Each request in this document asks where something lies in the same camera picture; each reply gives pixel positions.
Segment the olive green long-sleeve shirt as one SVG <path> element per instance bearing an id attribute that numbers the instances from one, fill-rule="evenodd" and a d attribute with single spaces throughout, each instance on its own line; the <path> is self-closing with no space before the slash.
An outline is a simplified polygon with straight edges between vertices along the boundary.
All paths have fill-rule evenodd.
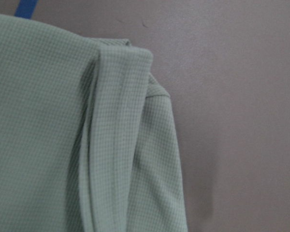
<path id="1" fill-rule="evenodd" d="M 149 50 L 0 14 L 0 232 L 185 232 Z"/>

